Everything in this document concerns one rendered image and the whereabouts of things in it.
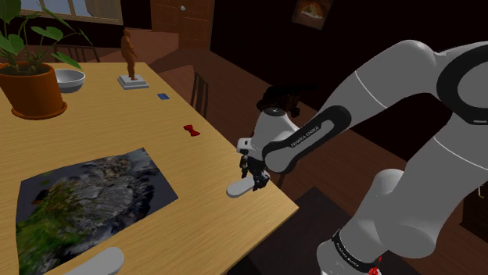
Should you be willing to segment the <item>white oval object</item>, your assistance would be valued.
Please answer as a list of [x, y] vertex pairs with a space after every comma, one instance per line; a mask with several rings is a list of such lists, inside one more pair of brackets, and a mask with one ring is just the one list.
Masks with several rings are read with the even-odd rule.
[[235, 183], [229, 184], [226, 189], [226, 194], [230, 198], [237, 198], [251, 190], [254, 187], [254, 184], [252, 177], [242, 178]]
[[124, 264], [124, 254], [110, 247], [64, 275], [115, 275]]

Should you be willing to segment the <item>dark robot stand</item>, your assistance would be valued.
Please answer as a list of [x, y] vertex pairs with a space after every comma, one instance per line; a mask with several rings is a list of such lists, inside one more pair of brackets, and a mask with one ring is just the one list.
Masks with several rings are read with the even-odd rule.
[[330, 198], [321, 189], [311, 188], [296, 200], [296, 213], [227, 275], [319, 275], [317, 247], [350, 219], [334, 200], [342, 198], [343, 205], [357, 207], [364, 194], [364, 190], [352, 195], [333, 191]]

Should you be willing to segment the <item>dark wooden chair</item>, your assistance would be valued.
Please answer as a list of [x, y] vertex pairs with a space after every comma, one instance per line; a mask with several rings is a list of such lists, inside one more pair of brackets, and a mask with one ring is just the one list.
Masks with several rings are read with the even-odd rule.
[[97, 63], [100, 63], [99, 55], [96, 51], [95, 47], [92, 46], [80, 46], [80, 45], [54, 45], [53, 51], [58, 52], [59, 49], [66, 49], [69, 53], [69, 57], [72, 59], [76, 59], [76, 61], [86, 63], [87, 56], [85, 55], [86, 51], [92, 51]]
[[197, 72], [194, 72], [194, 81], [190, 105], [203, 118], [207, 117], [209, 105], [209, 84]]

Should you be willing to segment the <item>wooden table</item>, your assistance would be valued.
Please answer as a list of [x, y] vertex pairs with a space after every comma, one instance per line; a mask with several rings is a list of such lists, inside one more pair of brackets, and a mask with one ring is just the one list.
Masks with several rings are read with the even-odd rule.
[[[85, 63], [82, 89], [64, 95], [66, 111], [49, 120], [14, 116], [0, 92], [0, 275], [18, 274], [22, 180], [138, 148], [178, 199], [47, 275], [63, 275], [109, 247], [124, 254], [119, 275], [222, 275], [296, 212], [273, 184], [229, 198], [226, 187], [241, 174], [235, 147], [146, 64], [136, 70], [148, 88], [124, 90], [117, 81], [123, 63]], [[188, 124], [200, 135], [191, 137]]]

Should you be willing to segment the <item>landscape print mat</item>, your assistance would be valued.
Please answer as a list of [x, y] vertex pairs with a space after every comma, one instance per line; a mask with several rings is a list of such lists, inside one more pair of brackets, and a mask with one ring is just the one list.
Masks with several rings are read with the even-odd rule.
[[22, 180], [19, 275], [42, 275], [177, 200], [144, 148]]

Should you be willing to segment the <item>brown wooden door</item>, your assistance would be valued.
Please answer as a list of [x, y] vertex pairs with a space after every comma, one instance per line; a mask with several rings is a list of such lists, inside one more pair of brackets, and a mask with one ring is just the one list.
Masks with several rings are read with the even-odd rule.
[[178, 34], [179, 48], [210, 48], [215, 0], [150, 0], [152, 30]]

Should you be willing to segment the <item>brown figure on grey base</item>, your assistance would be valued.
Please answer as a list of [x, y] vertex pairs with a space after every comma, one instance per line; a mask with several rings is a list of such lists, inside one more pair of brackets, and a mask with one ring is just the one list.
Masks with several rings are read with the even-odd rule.
[[120, 49], [121, 55], [127, 64], [128, 75], [120, 75], [117, 78], [117, 81], [124, 90], [148, 88], [149, 85], [146, 81], [135, 74], [135, 58], [137, 55], [131, 44], [130, 38], [131, 31], [125, 28], [124, 36], [121, 38], [120, 42]]

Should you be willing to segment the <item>white bowl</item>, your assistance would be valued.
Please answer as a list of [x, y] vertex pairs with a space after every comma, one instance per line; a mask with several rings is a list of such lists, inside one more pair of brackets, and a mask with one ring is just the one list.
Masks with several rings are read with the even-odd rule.
[[79, 70], [55, 69], [55, 75], [61, 93], [79, 91], [85, 80], [85, 74]]

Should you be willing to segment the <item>green plant in terracotta pot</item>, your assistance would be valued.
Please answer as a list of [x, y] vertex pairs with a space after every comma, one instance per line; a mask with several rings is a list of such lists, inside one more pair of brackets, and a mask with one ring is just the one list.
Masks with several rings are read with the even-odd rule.
[[48, 51], [33, 52], [27, 42], [26, 25], [49, 15], [64, 26], [69, 24], [49, 9], [22, 16], [21, 0], [0, 0], [0, 89], [12, 106], [14, 116], [25, 120], [46, 120], [64, 113], [55, 70], [45, 63]]

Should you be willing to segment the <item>window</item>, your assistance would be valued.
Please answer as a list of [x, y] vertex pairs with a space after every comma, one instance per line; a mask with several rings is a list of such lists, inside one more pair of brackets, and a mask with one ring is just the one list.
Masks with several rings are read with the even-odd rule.
[[21, 13], [49, 9], [63, 20], [123, 25], [120, 0], [20, 0]]

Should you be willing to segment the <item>wall picture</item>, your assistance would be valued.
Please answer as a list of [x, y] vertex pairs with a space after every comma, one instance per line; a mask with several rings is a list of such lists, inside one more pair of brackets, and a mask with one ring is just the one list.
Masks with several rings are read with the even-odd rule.
[[322, 30], [334, 0], [297, 0], [292, 22]]

